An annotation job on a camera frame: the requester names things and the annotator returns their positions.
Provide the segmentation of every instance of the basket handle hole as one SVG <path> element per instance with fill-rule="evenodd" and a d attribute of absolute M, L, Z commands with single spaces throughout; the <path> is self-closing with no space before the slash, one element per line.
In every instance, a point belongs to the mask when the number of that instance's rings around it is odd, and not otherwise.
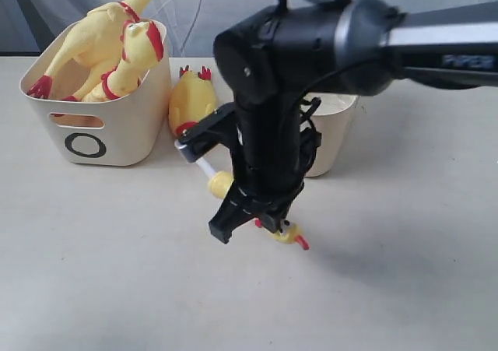
<path fill-rule="evenodd" d="M 103 128 L 103 120 L 93 115 L 50 114 L 50 119 L 59 127 Z"/>

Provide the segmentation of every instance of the white stick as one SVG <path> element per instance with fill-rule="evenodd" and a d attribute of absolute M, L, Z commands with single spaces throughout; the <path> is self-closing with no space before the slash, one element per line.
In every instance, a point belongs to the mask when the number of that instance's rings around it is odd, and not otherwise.
<path fill-rule="evenodd" d="M 211 164 L 208 163 L 206 159 L 203 157 L 197 160 L 197 165 L 201 167 L 202 171 L 206 174 L 207 177 L 212 178 L 215 177 L 216 171 L 215 169 L 211 166 Z"/>

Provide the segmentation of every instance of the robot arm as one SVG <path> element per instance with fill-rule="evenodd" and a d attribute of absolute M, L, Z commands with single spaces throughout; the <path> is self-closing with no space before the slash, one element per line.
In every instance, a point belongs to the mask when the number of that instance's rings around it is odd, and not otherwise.
<path fill-rule="evenodd" d="M 308 93 L 373 96 L 395 79 L 498 86 L 498 3 L 406 14 L 381 0 L 308 1 L 289 9 L 279 0 L 216 37 L 235 101 L 177 140 L 191 163 L 215 145 L 230 150 L 234 182 L 209 222 L 223 243 L 251 219 L 272 233 L 286 222 L 320 145 L 300 109 Z"/>

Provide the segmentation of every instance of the rubber chicken head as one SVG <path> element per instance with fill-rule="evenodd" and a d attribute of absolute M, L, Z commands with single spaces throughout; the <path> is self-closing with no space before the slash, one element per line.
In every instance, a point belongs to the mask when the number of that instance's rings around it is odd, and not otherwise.
<path fill-rule="evenodd" d="M 124 24 L 123 60 L 135 68 L 148 70 L 159 64 L 164 56 L 161 32 L 152 20 Z"/>

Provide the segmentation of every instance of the white plastic basket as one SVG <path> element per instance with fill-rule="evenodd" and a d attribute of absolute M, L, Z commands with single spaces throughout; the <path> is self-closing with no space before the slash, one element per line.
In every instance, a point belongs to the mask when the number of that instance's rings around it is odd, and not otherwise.
<path fill-rule="evenodd" d="M 129 166 L 144 160 L 152 151 L 166 117 L 172 89 L 167 30 L 162 23 L 155 23 L 163 38 L 163 60 L 148 71 L 140 87 L 126 97 L 103 103 L 58 100 L 74 93 L 88 75 L 88 70 L 75 61 L 65 65 L 54 79 L 50 99 L 39 100 L 26 94 L 44 74 L 75 23 L 54 40 L 21 79 L 22 94 L 67 160 Z M 55 118 L 52 114 L 64 116 Z"/>

